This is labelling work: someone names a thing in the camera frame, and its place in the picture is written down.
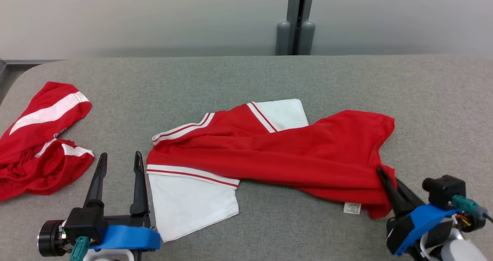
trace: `gray table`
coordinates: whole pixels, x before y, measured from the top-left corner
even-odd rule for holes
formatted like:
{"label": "gray table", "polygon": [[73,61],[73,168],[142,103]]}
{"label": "gray table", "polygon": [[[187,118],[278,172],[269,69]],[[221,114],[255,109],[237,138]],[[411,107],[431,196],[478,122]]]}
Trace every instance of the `gray table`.
{"label": "gray table", "polygon": [[[63,138],[109,154],[106,214],[126,214],[132,201],[136,150],[151,137],[200,121],[205,112],[249,101],[299,98],[308,121],[344,109],[382,112],[396,130],[381,149],[385,164],[426,199],[425,177],[451,174],[468,196],[493,211],[493,61],[451,56],[286,56],[93,59],[35,67],[12,86],[0,107],[5,131],[47,81],[74,84],[93,104]],[[96,162],[52,196],[23,195],[0,203],[5,260],[49,260],[36,236],[48,219],[65,219],[84,201]],[[341,203],[287,187],[243,181],[240,213],[144,254],[145,260],[394,260],[385,220],[343,214]],[[493,259],[493,224],[467,235]]]}

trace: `garment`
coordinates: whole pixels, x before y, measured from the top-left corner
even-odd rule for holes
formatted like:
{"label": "garment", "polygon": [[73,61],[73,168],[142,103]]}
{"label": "garment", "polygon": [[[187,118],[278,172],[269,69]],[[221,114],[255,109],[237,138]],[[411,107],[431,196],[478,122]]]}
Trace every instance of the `garment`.
{"label": "garment", "polygon": [[[229,123],[224,122],[232,133],[248,136],[266,133],[266,127],[273,132],[274,128],[283,131],[308,125],[303,105],[297,99],[256,103],[256,107],[266,116],[265,119],[261,118],[266,126],[249,124],[248,114],[246,121],[242,121],[245,114],[226,115],[223,118]],[[260,114],[255,108],[249,112]],[[153,137],[153,142],[157,145],[160,140],[175,139],[197,129],[206,129],[211,126],[213,117],[218,119],[221,116],[217,113],[207,114],[198,124],[185,124],[157,134]],[[153,163],[156,153],[153,149],[149,155],[147,173],[153,195],[156,227],[164,242],[181,238],[238,214],[235,191],[240,179],[222,177],[187,166]]]}
{"label": "garment", "polygon": [[78,179],[92,151],[57,139],[91,109],[74,86],[47,82],[0,139],[0,200],[21,193],[48,195]]}
{"label": "garment", "polygon": [[[284,184],[324,199],[361,203],[374,219],[388,214],[377,167],[396,185],[394,170],[381,163],[378,152],[393,131],[391,117],[345,110],[313,125],[282,129],[275,106],[243,104],[156,135],[148,173],[233,189],[242,178]],[[164,192],[153,181],[151,189],[155,204]]]}

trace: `white stripe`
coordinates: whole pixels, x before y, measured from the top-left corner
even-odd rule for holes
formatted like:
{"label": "white stripe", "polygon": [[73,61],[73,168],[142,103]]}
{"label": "white stripe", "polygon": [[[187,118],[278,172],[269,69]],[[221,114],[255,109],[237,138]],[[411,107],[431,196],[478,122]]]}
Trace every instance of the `white stripe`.
{"label": "white stripe", "polygon": [[187,133],[190,133],[191,131],[194,131],[196,129],[207,127],[209,125],[209,123],[211,123],[211,120],[213,119],[213,117],[214,117],[213,112],[207,113],[204,116],[204,118],[202,119],[202,121],[199,122],[198,124],[183,124],[182,126],[173,128],[170,131],[159,133],[153,137],[153,144],[157,145],[159,142],[161,142],[163,140],[173,140],[173,139],[179,138],[179,137],[181,137]]}
{"label": "white stripe", "polygon": [[[162,170],[162,171],[169,171],[171,173],[168,173],[168,172],[153,172],[153,171],[148,171],[148,170]],[[226,187],[230,187],[230,188],[233,188],[233,189],[236,189],[236,187],[233,187],[233,186],[227,185],[227,184],[222,184],[222,183],[219,183],[219,182],[216,182],[216,181],[213,181],[213,180],[208,180],[208,179],[202,178],[200,176],[208,177],[208,178],[211,178],[211,179],[214,179],[214,180],[218,180],[218,181],[221,181],[221,182],[226,182],[226,183],[233,184],[233,185],[236,185],[236,186],[238,186],[238,184],[240,183],[240,180],[238,180],[238,179],[223,177],[223,176],[220,176],[220,175],[217,175],[217,174],[214,174],[214,173],[210,173],[210,172],[206,172],[206,171],[203,171],[203,170],[197,170],[197,169],[186,168],[186,167],[148,164],[148,170],[147,170],[147,173],[148,174],[158,174],[158,175],[167,175],[167,176],[174,176],[174,177],[192,178],[192,179],[197,179],[197,180],[201,180],[201,181],[205,181],[205,182],[210,182],[210,183],[213,183],[213,184],[224,185]],[[174,174],[173,172],[189,173],[189,174],[198,175],[198,177],[195,177],[195,176],[192,176],[192,175],[185,175],[185,174]]]}
{"label": "white stripe", "polygon": [[12,135],[17,129],[30,124],[42,124],[43,122],[57,120],[80,102],[86,101],[89,100],[81,92],[71,93],[48,108],[40,109],[21,117],[15,122],[9,135]]}
{"label": "white stripe", "polygon": [[255,102],[255,106],[277,131],[308,125],[303,105],[299,99]]}
{"label": "white stripe", "polygon": [[262,115],[257,111],[257,109],[255,108],[255,106],[252,103],[247,103],[246,105],[250,108],[250,110],[252,111],[253,115],[255,117],[257,117],[258,121],[260,121],[260,123],[265,127],[265,129],[267,129],[267,131],[269,131],[269,133],[276,132],[269,125],[269,123],[264,119],[264,117],[262,117]]}
{"label": "white stripe", "polygon": [[53,143],[55,141],[56,141],[56,139],[53,139],[49,142],[44,143],[43,148],[38,153],[36,153],[36,155],[34,155],[34,156],[35,157],[41,157],[41,155],[43,155],[44,151],[48,148],[48,146],[51,145],[51,143]]}
{"label": "white stripe", "polygon": [[71,147],[71,146],[66,145],[66,144],[62,144],[62,147],[63,147],[63,151],[64,151],[65,155],[81,157],[82,155],[89,153],[92,156],[94,156],[92,151],[90,151],[88,149],[83,149],[81,147],[75,147],[74,148],[74,147]]}

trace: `clothing tag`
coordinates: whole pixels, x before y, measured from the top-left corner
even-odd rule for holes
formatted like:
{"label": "clothing tag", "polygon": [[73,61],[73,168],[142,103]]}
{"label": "clothing tag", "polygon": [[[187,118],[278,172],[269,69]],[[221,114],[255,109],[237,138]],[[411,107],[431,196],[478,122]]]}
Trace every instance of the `clothing tag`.
{"label": "clothing tag", "polygon": [[361,211],[361,203],[351,203],[351,202],[344,203],[344,212],[348,214],[359,215],[360,211]]}

